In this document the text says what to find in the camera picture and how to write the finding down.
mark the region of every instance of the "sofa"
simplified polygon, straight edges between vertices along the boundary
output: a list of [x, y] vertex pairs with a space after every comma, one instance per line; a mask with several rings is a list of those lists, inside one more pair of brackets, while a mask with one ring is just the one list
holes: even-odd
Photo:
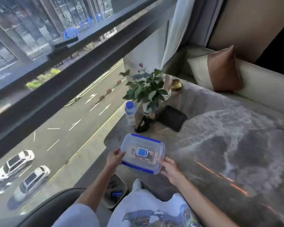
[[[198, 45], [188, 45], [174, 54], [163, 72], [197, 84], [187, 59], [214, 52]], [[218, 92], [243, 105], [284, 120], [284, 75], [236, 59], [244, 87], [236, 92]]]

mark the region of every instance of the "white curtain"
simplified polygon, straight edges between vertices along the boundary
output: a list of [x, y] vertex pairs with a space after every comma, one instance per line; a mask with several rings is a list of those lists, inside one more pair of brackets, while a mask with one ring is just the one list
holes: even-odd
[[195, 0], [178, 0], [167, 36], [161, 68], [175, 54], [186, 31]]

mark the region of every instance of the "road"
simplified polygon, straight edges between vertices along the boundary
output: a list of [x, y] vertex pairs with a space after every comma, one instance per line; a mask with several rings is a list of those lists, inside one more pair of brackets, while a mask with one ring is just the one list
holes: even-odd
[[[123, 63], [95, 84], [80, 100], [62, 108], [0, 159], [1, 168], [7, 160], [23, 150], [29, 149], [35, 154], [33, 163], [19, 172], [12, 184], [0, 194], [0, 219], [19, 215], [21, 208], [45, 185], [43, 183], [23, 202], [15, 203], [12, 194], [28, 175], [40, 165], [46, 165], [51, 170], [49, 179], [54, 176], [125, 102], [122, 97], [128, 87], [125, 86], [124, 77], [119, 76], [120, 72], [124, 72]], [[99, 101], [108, 88], [112, 91]]]

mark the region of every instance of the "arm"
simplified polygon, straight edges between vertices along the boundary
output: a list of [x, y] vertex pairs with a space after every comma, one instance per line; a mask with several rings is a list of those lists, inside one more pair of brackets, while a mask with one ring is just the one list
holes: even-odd
[[238, 227], [185, 178], [174, 160], [166, 156], [164, 160], [159, 160], [159, 162], [164, 166], [161, 173], [178, 188], [204, 225], [207, 227]]
[[121, 159], [125, 155], [125, 152], [119, 154], [119, 151], [120, 148], [108, 154], [107, 163], [104, 169], [75, 203], [87, 205], [96, 212], [109, 184], [110, 178], [116, 172], [117, 166], [121, 164]]

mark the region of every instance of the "brown pillow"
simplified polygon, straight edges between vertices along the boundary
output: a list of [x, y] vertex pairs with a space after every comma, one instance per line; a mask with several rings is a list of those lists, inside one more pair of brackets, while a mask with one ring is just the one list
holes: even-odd
[[243, 88], [236, 68], [234, 46], [188, 59], [198, 85], [212, 91], [238, 91]]

